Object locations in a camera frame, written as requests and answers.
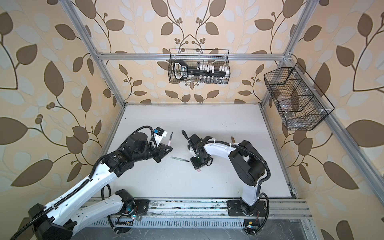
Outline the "green pen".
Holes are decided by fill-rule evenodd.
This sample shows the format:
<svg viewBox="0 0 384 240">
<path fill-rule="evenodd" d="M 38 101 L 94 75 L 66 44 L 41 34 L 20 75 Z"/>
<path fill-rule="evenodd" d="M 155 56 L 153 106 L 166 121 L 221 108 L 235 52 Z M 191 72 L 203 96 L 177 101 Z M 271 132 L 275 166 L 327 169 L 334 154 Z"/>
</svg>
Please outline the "green pen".
<svg viewBox="0 0 384 240">
<path fill-rule="evenodd" d="M 177 160 L 177 161 L 181 161 L 181 162 L 187 162 L 187 163 L 190 163 L 189 160 L 182 159 L 182 158 L 178 158 L 178 157 L 173 157 L 173 156 L 172 156 L 171 159 L 173 159 L 173 160 Z"/>
</svg>

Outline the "pink pen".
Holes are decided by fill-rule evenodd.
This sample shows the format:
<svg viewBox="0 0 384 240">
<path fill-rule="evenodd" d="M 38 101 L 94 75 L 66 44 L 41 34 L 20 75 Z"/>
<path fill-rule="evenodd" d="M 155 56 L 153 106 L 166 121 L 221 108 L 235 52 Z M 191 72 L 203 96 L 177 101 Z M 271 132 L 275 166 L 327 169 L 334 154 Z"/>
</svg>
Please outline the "pink pen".
<svg viewBox="0 0 384 240">
<path fill-rule="evenodd" d="M 168 147 L 171 146 L 172 138 L 173 138 L 173 132 L 171 133 L 171 135 L 170 135 L 170 137 L 169 137 L 169 140 L 168 140 Z"/>
</svg>

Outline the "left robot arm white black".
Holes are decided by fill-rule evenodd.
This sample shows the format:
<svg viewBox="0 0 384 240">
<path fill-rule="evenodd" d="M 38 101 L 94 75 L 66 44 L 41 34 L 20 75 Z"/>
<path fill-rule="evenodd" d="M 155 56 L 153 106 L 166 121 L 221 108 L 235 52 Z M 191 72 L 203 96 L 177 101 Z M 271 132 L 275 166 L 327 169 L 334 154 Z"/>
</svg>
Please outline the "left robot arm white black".
<svg viewBox="0 0 384 240">
<path fill-rule="evenodd" d="M 150 136 L 142 132 L 151 131 Z M 113 152 L 100 157 L 90 174 L 65 194 L 46 205 L 36 204 L 29 210 L 31 220 L 11 238 L 16 240 L 23 232 L 32 229 L 38 240 L 69 240 L 77 232 L 106 216 L 121 212 L 134 198 L 126 191 L 96 204 L 82 208 L 93 195 L 132 169 L 139 161 L 153 159 L 160 163 L 173 149 L 162 140 L 167 132 L 157 127 L 142 126 L 131 133 Z"/>
</svg>

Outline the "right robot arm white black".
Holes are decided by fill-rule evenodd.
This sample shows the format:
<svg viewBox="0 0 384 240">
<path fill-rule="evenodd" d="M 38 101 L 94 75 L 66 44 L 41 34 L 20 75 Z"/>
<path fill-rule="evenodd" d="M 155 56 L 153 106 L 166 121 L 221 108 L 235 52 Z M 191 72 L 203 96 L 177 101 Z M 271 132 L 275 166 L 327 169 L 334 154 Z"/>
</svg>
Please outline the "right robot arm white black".
<svg viewBox="0 0 384 240">
<path fill-rule="evenodd" d="M 184 130 L 182 134 L 188 142 L 187 148 L 192 155 L 190 161 L 194 169 L 199 170 L 203 166 L 210 166 L 214 156 L 231 162 L 236 174 L 244 183 L 236 210 L 241 211 L 245 216 L 252 217 L 260 212 L 258 208 L 265 207 L 266 216 L 260 224 L 248 224 L 243 228 L 247 235 L 257 235 L 266 224 L 270 213 L 270 199 L 266 193 L 261 192 L 262 184 L 271 177 L 271 171 L 265 159 L 246 140 L 236 144 L 219 141 L 210 136 L 202 139 L 193 134 L 189 137 Z"/>
</svg>

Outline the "black tool in basket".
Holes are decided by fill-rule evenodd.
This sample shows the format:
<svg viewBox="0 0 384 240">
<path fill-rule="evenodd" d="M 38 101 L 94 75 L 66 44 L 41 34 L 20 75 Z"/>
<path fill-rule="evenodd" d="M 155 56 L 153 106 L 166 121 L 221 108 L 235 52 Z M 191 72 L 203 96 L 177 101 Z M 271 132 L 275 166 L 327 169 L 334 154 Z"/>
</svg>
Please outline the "black tool in basket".
<svg viewBox="0 0 384 240">
<path fill-rule="evenodd" d="M 227 66 L 202 64 L 197 62 L 196 66 L 187 64 L 183 60 L 176 60 L 171 65 L 171 73 L 177 80 L 208 80 L 208 79 L 229 79 L 231 72 Z"/>
</svg>

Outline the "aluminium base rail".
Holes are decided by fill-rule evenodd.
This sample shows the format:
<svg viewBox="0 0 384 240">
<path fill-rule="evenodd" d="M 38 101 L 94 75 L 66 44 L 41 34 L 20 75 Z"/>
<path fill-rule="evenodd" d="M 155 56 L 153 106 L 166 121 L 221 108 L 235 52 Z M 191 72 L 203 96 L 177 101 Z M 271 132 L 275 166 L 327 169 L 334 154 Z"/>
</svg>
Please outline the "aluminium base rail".
<svg viewBox="0 0 384 240">
<path fill-rule="evenodd" d="M 244 229 L 266 219 L 299 223 L 305 231 L 315 227 L 307 202 L 298 199 L 262 199 L 251 216 L 242 213 L 237 199 L 138 198 L 136 202 L 135 219 L 116 214 L 112 223 L 125 228 Z"/>
</svg>

